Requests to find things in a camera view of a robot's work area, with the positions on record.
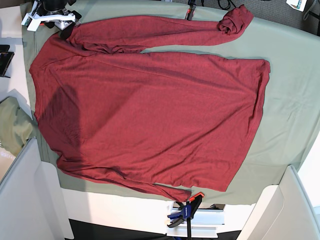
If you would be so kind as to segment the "red long-sleeve shirt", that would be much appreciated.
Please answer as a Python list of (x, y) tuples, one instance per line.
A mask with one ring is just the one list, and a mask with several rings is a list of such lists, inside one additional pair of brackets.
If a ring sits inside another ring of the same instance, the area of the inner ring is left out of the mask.
[(190, 187), (225, 192), (260, 125), (270, 63), (146, 49), (231, 42), (252, 20), (241, 5), (220, 21), (136, 15), (52, 35), (29, 71), (57, 167), (178, 202)]

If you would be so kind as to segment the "black tablet device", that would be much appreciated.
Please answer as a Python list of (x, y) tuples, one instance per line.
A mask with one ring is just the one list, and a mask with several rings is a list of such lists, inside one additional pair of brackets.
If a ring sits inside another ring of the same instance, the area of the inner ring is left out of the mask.
[(15, 53), (10, 51), (10, 46), (8, 44), (0, 45), (0, 76), (6, 77), (6, 72), (8, 67), (14, 57)]

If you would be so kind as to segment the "crumpled green cloth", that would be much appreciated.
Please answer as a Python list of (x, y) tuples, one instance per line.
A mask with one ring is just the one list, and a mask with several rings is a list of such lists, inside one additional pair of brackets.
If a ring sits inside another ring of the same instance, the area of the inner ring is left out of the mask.
[(36, 136), (37, 129), (15, 97), (0, 102), (0, 146), (6, 151), (17, 156), (27, 141)]

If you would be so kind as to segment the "orange black clamp top middle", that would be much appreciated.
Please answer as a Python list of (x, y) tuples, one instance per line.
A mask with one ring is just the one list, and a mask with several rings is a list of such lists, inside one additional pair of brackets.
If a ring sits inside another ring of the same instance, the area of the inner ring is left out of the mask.
[(186, 15), (185, 15), (185, 20), (187, 21), (191, 21), (193, 19), (193, 16), (194, 16), (194, 13), (195, 13), (195, 10), (196, 10), (196, 0), (188, 0), (188, 10), (186, 12)]

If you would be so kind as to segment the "white bin left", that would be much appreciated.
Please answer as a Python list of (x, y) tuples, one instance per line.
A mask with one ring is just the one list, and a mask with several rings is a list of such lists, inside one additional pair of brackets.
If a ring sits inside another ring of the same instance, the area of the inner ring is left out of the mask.
[(56, 168), (30, 139), (0, 182), (2, 240), (74, 239)]

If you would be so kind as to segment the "white bin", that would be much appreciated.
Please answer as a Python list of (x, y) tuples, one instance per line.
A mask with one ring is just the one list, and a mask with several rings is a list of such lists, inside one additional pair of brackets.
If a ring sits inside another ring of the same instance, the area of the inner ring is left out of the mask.
[(298, 176), (289, 165), (278, 185), (261, 193), (239, 240), (318, 240), (320, 224)]
[(0, 182), (2, 240), (74, 239), (56, 168), (30, 139)]

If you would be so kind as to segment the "blue orange bar clamp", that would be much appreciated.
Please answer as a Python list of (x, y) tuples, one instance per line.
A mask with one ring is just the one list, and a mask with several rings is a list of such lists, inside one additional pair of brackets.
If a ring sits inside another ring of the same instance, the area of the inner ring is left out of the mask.
[(183, 222), (186, 222), (187, 224), (187, 240), (192, 239), (192, 227), (191, 227), (191, 220), (194, 218), (194, 215), (199, 208), (200, 204), (202, 203), (202, 200), (204, 198), (204, 194), (202, 192), (198, 192), (197, 194), (191, 196), (187, 201), (186, 204), (183, 204), (182, 202), (176, 201), (175, 203), (179, 206), (179, 211), (176, 213), (172, 213), (168, 215), (167, 217), (170, 220), (173, 220), (170, 222), (170, 224), (167, 225), (168, 228), (172, 229)]

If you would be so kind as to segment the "white bin right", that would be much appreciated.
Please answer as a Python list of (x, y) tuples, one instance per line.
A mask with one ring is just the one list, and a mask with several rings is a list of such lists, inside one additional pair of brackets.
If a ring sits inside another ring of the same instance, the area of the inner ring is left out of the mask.
[(278, 185), (261, 193), (239, 240), (318, 240), (320, 224), (298, 176), (289, 165)]

